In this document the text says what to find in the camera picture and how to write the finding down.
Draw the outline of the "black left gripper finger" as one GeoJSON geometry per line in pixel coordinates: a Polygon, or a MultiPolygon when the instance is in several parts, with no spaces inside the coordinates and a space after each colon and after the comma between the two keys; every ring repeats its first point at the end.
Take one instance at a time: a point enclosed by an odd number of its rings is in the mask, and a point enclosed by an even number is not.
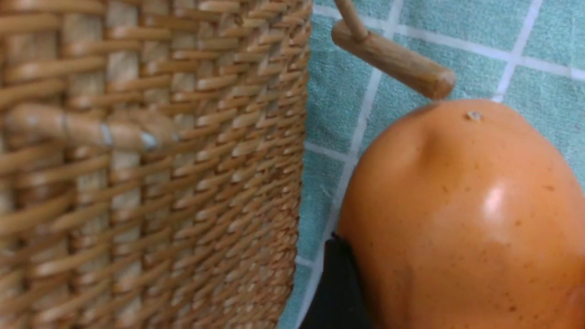
{"type": "Polygon", "coordinates": [[[351,246],[337,234],[324,244],[323,271],[301,329],[371,329],[351,246]]]}

